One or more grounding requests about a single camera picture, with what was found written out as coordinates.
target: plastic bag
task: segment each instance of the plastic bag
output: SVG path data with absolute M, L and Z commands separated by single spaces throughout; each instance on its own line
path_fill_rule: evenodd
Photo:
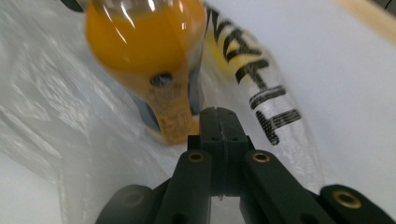
M 219 33 L 214 24 L 226 19 L 211 9 L 208 15 L 201 73 L 206 105 L 233 110 L 256 148 L 275 153 L 306 188 L 318 191 L 330 175 L 280 86 L 276 63 L 235 25 Z M 94 223 L 111 195 L 126 185 L 155 188 L 186 150 L 150 137 L 128 92 L 91 56 L 83 20 L 83 14 L 50 0 L 7 1 L 0 8 L 0 150 L 58 186 L 63 223 L 73 224 Z M 230 42 L 223 51 L 227 38 L 239 45 Z M 230 63 L 223 57 L 238 47 L 254 49 L 256 59 L 268 62 L 257 76 L 283 93 L 264 102 L 256 97 L 261 103 L 251 109 L 249 100 L 263 87 L 257 76 L 235 76 L 249 57 L 235 56 Z M 260 120 L 269 120 L 273 132 L 266 134 Z M 244 223 L 235 212 L 237 199 L 213 199 L 212 207 L 213 222 Z

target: wrinkled plastic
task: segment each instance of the wrinkled plastic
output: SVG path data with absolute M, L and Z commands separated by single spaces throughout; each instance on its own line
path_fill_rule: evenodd
M 147 133 L 128 92 L 90 54 L 83 21 L 83 14 L 50 0 L 6 1 L 0 8 L 0 150 L 58 186 L 63 223 L 70 224 L 94 223 L 126 185 L 155 188 L 186 150 Z M 305 187 L 318 191 L 329 175 L 304 120 L 279 128 L 282 141 L 273 146 L 248 104 L 257 87 L 248 78 L 238 85 L 235 69 L 210 38 L 212 25 L 201 72 L 206 104 L 233 110 L 256 148 L 275 153 Z M 276 63 L 262 57 L 270 64 L 266 79 L 278 85 Z M 259 109 L 272 116 L 294 107 L 287 94 Z M 214 199 L 212 207 L 213 223 L 243 223 L 236 199 Z

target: black lettering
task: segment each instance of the black lettering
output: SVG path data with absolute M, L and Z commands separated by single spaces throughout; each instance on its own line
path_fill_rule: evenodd
M 222 30 L 224 30 L 224 28 L 226 26 L 233 25 L 233 24 L 230 21 L 226 20 L 226 21 L 222 21 L 218 27 L 219 13 L 213 9 L 210 9 L 210 11 L 211 11 L 210 15 L 212 16 L 213 34 L 214 34 L 216 43 L 218 43 Z
M 253 54 L 253 55 L 261 55 L 262 52 L 259 49 L 250 49 L 244 38 L 242 37 L 243 32 L 239 29 L 233 30 L 227 38 L 224 40 L 223 47 L 223 55 L 224 58 L 229 62 L 232 58 L 241 55 L 241 54 Z M 230 53 L 227 53 L 228 47 L 230 47 L 231 43 L 236 40 L 239 44 L 239 49 L 233 50 Z
M 207 33 L 207 29 L 209 28 L 210 15 L 212 15 L 212 9 L 210 7 L 206 7 L 206 31 L 205 31 L 205 35 Z
M 250 98 L 250 107 L 255 109 L 258 105 L 267 100 L 274 99 L 278 96 L 285 95 L 286 90 L 282 86 L 273 87 L 270 89 L 263 89 Z
M 275 133 L 276 129 L 301 119 L 300 113 L 295 109 L 273 116 L 270 119 L 266 119 L 261 111 L 256 111 L 256 117 L 273 146 L 278 145 L 280 142 L 279 137 Z
M 242 78 L 246 74 L 249 74 L 251 79 L 256 83 L 256 85 L 260 88 L 260 90 L 266 90 L 267 86 L 265 85 L 264 81 L 262 81 L 262 78 L 260 77 L 258 70 L 268 67 L 268 62 L 265 61 L 264 59 L 258 60 L 253 63 L 248 63 L 241 68 L 238 69 L 235 73 L 236 81 L 238 84 L 241 82 Z

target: plastic bottle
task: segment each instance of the plastic bottle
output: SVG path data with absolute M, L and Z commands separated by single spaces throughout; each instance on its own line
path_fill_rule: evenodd
M 133 92 L 143 121 L 168 144 L 198 134 L 205 10 L 198 0 L 91 0 L 86 37 L 105 70 Z

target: orange juice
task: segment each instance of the orange juice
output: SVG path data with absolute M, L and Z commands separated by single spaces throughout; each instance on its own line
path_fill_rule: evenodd
M 199 63 L 204 32 L 198 0 L 91 0 L 86 10 L 94 56 L 148 105 L 168 144 L 198 133 L 189 72 Z

